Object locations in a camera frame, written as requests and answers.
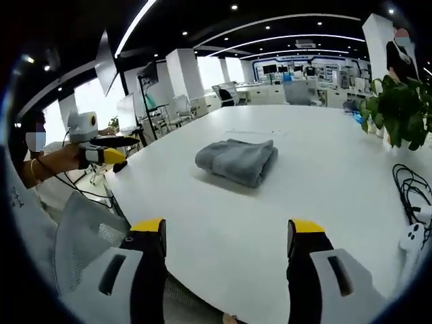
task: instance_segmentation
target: potted plant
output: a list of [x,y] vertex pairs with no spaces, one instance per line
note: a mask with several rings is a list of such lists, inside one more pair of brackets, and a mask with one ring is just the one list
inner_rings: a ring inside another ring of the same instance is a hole
[[119,118],[117,116],[112,117],[108,123],[108,127],[112,128],[116,132],[119,131]]
[[401,147],[404,141],[412,151],[424,145],[432,132],[432,90],[417,80],[399,83],[390,76],[372,82],[377,97],[365,99],[360,104],[362,129],[367,132],[368,120],[378,129],[385,128],[391,147]]

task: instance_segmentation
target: light strip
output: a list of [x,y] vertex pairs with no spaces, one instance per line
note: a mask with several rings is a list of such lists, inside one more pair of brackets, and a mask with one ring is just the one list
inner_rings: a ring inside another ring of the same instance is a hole
[[146,4],[141,8],[140,12],[138,12],[138,15],[135,16],[134,20],[132,20],[132,23],[129,25],[128,29],[126,30],[125,34],[123,35],[123,38],[120,41],[120,44],[115,51],[115,58],[117,59],[120,55],[120,52],[123,50],[124,45],[126,45],[126,42],[128,41],[130,35],[134,32],[135,27],[138,25],[138,23],[141,21],[141,19],[145,16],[148,10],[156,3],[157,0],[148,0]]
[[230,49],[236,49],[238,47],[242,47],[242,46],[246,46],[246,45],[251,45],[251,44],[260,43],[260,42],[273,41],[275,39],[293,38],[293,37],[334,37],[334,38],[349,39],[350,41],[358,41],[358,42],[363,42],[363,43],[366,42],[364,39],[354,38],[354,37],[348,37],[348,36],[340,36],[340,35],[328,35],[328,34],[285,35],[285,36],[276,36],[276,37],[263,38],[263,39],[259,39],[259,40],[253,40],[251,42],[239,44],[239,45],[236,45],[236,46],[233,46],[233,47],[228,47],[227,49],[223,49],[223,50],[221,50],[219,52],[216,52],[216,53],[213,53],[213,54],[209,54],[209,55],[207,55],[207,57],[213,56],[213,55],[217,55],[219,53],[222,53],[222,52],[225,52],[225,51],[229,51]]
[[287,51],[276,51],[276,52],[268,52],[268,53],[259,53],[259,54],[254,54],[254,55],[249,55],[249,56],[245,56],[242,57],[241,59],[249,59],[251,57],[256,57],[256,56],[264,56],[264,55],[270,55],[270,54],[279,54],[279,53],[291,53],[291,52],[332,52],[332,53],[341,53],[341,54],[348,54],[349,52],[347,51],[336,51],[333,49],[288,49]]
[[423,69],[432,76],[432,72],[430,72],[427,68],[424,67]]
[[251,22],[249,24],[241,25],[241,26],[232,28],[230,30],[226,30],[225,32],[221,32],[220,34],[218,34],[216,36],[213,36],[211,38],[208,38],[208,39],[204,40],[203,42],[199,43],[197,46],[194,46],[194,49],[197,48],[197,47],[199,47],[199,46],[201,46],[201,45],[204,45],[205,43],[208,43],[209,41],[212,41],[213,39],[219,38],[220,36],[229,34],[231,32],[235,32],[236,30],[243,29],[243,28],[246,28],[246,27],[254,26],[254,25],[257,25],[257,24],[264,24],[265,22],[272,22],[274,20],[281,20],[281,19],[286,19],[286,18],[314,17],[314,16],[317,16],[317,17],[343,18],[343,19],[355,20],[357,22],[360,21],[360,18],[355,18],[355,17],[350,17],[350,16],[342,16],[342,15],[334,15],[332,13],[296,13],[294,15],[272,17],[272,18],[267,18],[267,19],[264,19],[264,20],[258,20],[256,22]]

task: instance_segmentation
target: desk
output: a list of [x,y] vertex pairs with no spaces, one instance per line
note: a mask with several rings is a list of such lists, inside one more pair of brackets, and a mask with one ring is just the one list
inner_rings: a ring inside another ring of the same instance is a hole
[[[274,139],[279,157],[248,189],[205,173],[195,154],[219,140]],[[316,221],[384,296],[401,269],[406,217],[392,178],[403,162],[432,182],[432,150],[406,161],[385,152],[340,109],[224,107],[168,134],[106,174],[128,221],[167,220],[168,270],[214,307],[250,324],[287,323],[287,224]]]

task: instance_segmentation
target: recessed light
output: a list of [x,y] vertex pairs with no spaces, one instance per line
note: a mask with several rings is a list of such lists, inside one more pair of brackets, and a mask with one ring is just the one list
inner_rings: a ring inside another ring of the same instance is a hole
[[31,63],[31,64],[34,63],[34,59],[33,59],[31,56],[25,55],[25,56],[24,56],[24,59],[25,59],[28,63]]

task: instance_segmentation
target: folded towel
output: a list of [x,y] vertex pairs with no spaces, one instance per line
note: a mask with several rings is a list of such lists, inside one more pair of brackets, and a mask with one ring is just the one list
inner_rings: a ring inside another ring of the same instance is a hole
[[201,169],[256,188],[276,156],[277,148],[273,147],[272,140],[251,144],[229,139],[203,148],[196,155],[195,163]]

